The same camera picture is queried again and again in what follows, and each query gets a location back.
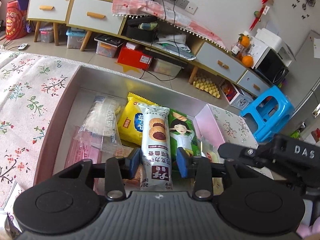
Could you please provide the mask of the white blue snack packet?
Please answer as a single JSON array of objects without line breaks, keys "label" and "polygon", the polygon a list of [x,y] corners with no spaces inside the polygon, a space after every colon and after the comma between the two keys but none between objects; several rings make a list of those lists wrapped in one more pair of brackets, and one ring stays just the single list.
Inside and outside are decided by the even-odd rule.
[{"label": "white blue snack packet", "polygon": [[[200,149],[201,156],[206,157],[210,160],[211,163],[223,164],[224,160],[220,157],[217,151],[217,147],[212,145],[209,140],[207,140],[204,136],[200,139]],[[213,178],[213,193],[215,195],[220,195],[223,193],[223,182],[222,178]]]}]

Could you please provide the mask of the floral tablecloth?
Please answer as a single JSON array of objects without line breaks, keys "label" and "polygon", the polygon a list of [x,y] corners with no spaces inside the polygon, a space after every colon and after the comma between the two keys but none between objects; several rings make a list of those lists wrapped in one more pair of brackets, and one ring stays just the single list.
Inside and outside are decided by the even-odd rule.
[{"label": "floral tablecloth", "polygon": [[31,187],[48,126],[80,63],[1,50],[1,203]]}]

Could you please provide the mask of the white drawer cabinet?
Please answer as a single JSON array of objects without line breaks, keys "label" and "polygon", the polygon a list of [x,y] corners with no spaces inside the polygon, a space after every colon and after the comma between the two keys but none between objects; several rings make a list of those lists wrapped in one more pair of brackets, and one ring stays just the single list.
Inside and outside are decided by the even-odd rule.
[{"label": "white drawer cabinet", "polygon": [[144,45],[149,51],[171,55],[181,62],[189,62],[195,70],[203,69],[219,75],[253,96],[259,96],[269,84],[253,70],[229,54],[204,42],[195,54],[186,44],[186,33],[155,16],[125,17],[112,14],[113,0],[29,0],[28,20],[37,24],[52,23],[57,27],[84,29],[81,50],[93,33],[108,34]]}]

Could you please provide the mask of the pink cardboard box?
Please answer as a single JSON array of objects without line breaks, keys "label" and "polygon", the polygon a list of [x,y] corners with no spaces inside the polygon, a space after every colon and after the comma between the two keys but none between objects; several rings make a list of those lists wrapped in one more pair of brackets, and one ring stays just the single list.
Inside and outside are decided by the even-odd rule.
[{"label": "pink cardboard box", "polygon": [[195,155],[219,161],[214,150],[225,142],[257,148],[245,120],[235,113],[191,96],[106,70],[81,67],[54,106],[40,151],[34,184],[45,181],[72,164],[71,144],[86,118],[92,118],[98,101],[109,101],[104,120],[105,138],[114,133],[120,146],[103,149],[101,161],[112,155],[127,156],[142,142],[143,115],[140,105],[170,109],[171,151],[183,147]]}]

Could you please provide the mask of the blue plastic stool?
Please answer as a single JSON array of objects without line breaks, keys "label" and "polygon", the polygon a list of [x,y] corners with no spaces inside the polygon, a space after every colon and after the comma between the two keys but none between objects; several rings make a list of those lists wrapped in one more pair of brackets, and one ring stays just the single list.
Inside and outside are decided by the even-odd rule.
[{"label": "blue plastic stool", "polygon": [[262,144],[269,142],[288,123],[294,106],[277,86],[264,91],[245,109],[240,116],[248,125],[253,125],[252,134]]}]

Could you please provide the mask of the yellow cracker packet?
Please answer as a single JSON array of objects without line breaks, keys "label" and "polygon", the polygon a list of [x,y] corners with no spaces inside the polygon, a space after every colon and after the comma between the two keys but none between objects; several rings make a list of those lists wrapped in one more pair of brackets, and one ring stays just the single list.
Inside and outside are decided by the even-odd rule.
[{"label": "yellow cracker packet", "polygon": [[143,132],[143,113],[139,104],[156,105],[156,103],[129,92],[127,104],[118,120],[117,128],[121,140],[141,145]]}]

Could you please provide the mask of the yellow egg tray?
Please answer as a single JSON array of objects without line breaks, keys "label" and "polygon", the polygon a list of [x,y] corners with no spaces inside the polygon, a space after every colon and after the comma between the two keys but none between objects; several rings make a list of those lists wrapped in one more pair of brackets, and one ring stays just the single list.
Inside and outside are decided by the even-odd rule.
[{"label": "yellow egg tray", "polygon": [[219,89],[215,83],[210,78],[204,77],[194,77],[193,86],[201,91],[205,91],[211,96],[219,99],[221,97]]}]

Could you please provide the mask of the red cardboard box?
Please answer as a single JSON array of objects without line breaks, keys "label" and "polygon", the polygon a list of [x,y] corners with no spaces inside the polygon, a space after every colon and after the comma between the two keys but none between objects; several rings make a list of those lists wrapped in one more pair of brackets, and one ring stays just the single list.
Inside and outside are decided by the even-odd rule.
[{"label": "red cardboard box", "polygon": [[147,70],[152,62],[153,57],[143,53],[142,49],[130,49],[122,46],[117,62],[130,67]]}]

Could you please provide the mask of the white microwave oven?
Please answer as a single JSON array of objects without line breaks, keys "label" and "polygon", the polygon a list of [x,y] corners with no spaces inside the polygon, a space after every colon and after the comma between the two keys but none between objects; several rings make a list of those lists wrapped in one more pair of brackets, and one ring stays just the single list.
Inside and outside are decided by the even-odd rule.
[{"label": "white microwave oven", "polygon": [[276,34],[263,28],[251,37],[248,50],[253,57],[252,69],[267,83],[279,86],[289,73],[295,57],[289,46]]}]

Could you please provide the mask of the white chocolate cookie packet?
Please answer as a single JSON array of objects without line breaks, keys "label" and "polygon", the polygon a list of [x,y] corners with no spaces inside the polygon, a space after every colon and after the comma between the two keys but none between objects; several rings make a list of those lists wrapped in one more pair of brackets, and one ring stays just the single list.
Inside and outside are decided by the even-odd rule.
[{"label": "white chocolate cookie packet", "polygon": [[140,189],[167,191],[172,189],[170,134],[167,107],[139,104],[143,115],[142,174]]}]

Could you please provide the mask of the green cartoon snack packet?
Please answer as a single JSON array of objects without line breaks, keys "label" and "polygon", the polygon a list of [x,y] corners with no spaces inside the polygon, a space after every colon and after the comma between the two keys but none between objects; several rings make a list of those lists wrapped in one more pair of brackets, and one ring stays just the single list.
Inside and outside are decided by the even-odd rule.
[{"label": "green cartoon snack packet", "polygon": [[176,160],[177,149],[183,148],[189,155],[200,155],[197,136],[193,122],[176,110],[170,109],[168,115],[171,158]]}]

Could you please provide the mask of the orange wafer clear packet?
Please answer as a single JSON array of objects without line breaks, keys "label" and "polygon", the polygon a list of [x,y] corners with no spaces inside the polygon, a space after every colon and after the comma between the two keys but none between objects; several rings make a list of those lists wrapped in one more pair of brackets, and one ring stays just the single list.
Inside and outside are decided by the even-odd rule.
[{"label": "orange wafer clear packet", "polygon": [[140,188],[142,178],[142,151],[140,147],[124,147],[123,152],[116,153],[124,185]]}]

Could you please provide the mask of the orange fruit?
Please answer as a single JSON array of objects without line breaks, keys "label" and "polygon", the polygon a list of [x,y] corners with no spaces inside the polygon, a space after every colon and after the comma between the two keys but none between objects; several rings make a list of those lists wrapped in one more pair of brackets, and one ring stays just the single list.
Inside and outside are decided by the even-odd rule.
[{"label": "orange fruit", "polygon": [[247,68],[253,67],[253,64],[254,64],[253,57],[251,55],[243,56],[242,57],[242,64]]}]

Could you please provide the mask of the pink wafer packet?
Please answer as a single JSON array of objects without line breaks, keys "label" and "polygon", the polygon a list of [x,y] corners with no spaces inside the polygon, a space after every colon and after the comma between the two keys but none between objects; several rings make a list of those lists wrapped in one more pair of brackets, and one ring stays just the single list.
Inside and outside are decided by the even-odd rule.
[{"label": "pink wafer packet", "polygon": [[77,131],[74,132],[71,140],[64,168],[68,168],[84,159],[91,159],[94,164],[101,163],[100,150],[80,139],[76,139],[77,133]]}]

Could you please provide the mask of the white rice cracker packet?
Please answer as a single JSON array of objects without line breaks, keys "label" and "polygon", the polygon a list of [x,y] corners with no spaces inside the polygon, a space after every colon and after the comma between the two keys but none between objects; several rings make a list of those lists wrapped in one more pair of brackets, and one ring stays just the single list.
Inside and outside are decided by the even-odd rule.
[{"label": "white rice cracker packet", "polygon": [[110,96],[95,96],[74,139],[108,154],[123,153],[117,128],[120,109],[121,105],[116,99]]}]

